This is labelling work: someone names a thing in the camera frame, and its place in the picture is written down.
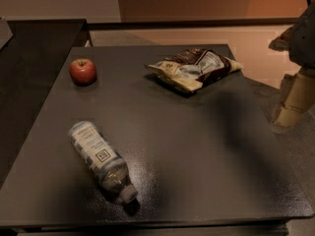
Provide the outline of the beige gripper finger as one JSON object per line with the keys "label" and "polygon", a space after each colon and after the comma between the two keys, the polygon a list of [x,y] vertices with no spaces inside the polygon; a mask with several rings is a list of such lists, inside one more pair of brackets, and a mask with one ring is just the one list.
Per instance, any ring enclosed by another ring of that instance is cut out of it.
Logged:
{"label": "beige gripper finger", "polygon": [[292,35],[292,28],[286,29],[281,35],[273,39],[269,48],[275,51],[289,51],[290,50],[290,39]]}
{"label": "beige gripper finger", "polygon": [[272,112],[272,131],[276,134],[287,132],[314,104],[315,70],[302,67],[295,75],[285,74]]}

